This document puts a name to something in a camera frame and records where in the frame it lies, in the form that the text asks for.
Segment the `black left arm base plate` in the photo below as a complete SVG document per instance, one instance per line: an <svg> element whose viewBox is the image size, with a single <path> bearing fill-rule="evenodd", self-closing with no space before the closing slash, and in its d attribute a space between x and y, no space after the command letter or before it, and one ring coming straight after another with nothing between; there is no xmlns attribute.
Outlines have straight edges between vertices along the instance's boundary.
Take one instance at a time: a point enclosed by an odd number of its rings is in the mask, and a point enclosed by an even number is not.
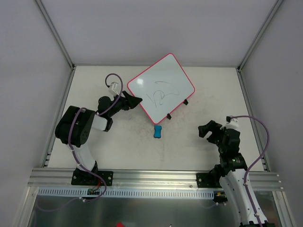
<svg viewBox="0 0 303 227"><path fill-rule="evenodd" d="M113 181L113 171L97 171L97 175L100 176L106 183L107 186L112 186ZM80 186L96 186L99 183L99 178L93 176L92 174L75 169L73 171L71 185L80 185Z"/></svg>

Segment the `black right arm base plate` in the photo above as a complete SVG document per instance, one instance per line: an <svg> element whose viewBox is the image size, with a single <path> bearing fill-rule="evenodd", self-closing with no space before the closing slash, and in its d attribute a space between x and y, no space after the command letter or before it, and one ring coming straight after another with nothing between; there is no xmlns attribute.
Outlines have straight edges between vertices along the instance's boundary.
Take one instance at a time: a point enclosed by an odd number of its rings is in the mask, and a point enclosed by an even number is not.
<svg viewBox="0 0 303 227"><path fill-rule="evenodd" d="M198 188L221 188L220 175L216 173L196 173L196 184Z"/></svg>

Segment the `blue whiteboard eraser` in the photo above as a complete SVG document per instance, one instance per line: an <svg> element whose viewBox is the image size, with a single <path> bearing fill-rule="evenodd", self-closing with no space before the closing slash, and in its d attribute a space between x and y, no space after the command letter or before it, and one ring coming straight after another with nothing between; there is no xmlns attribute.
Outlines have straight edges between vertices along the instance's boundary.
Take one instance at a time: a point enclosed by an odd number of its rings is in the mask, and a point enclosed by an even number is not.
<svg viewBox="0 0 303 227"><path fill-rule="evenodd" d="M157 139L159 139L159 138L161 138L161 130L162 130L162 126L160 126L160 125L155 125L154 126L154 138L157 138Z"/></svg>

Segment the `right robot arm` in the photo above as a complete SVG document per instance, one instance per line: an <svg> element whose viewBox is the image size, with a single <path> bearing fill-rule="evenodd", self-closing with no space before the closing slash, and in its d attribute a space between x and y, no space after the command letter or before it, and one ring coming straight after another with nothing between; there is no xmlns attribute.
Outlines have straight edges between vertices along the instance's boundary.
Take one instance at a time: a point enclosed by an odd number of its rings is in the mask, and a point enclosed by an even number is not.
<svg viewBox="0 0 303 227"><path fill-rule="evenodd" d="M237 119L227 117L227 123L221 125L211 120L198 127L199 137L206 138L218 148L220 163L208 173L197 173L196 184L199 188L221 187L224 197L214 196L215 203L227 202L238 227L273 227L258 204L252 189L246 161L240 153L240 132L237 131Z"/></svg>

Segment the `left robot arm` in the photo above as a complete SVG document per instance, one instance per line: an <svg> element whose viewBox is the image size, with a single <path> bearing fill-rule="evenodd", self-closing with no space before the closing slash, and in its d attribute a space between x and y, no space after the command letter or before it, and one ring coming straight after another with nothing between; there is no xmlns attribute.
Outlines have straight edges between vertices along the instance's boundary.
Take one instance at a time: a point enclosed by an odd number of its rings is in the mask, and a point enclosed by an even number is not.
<svg viewBox="0 0 303 227"><path fill-rule="evenodd" d="M69 106L55 128L55 136L71 150L77 169L84 171L82 179L87 184L95 184L99 179L97 162L92 157L87 141L91 129L108 132L113 124L112 116L119 111L134 109L143 99L128 94L114 96L112 100L103 96L98 100L98 109Z"/></svg>

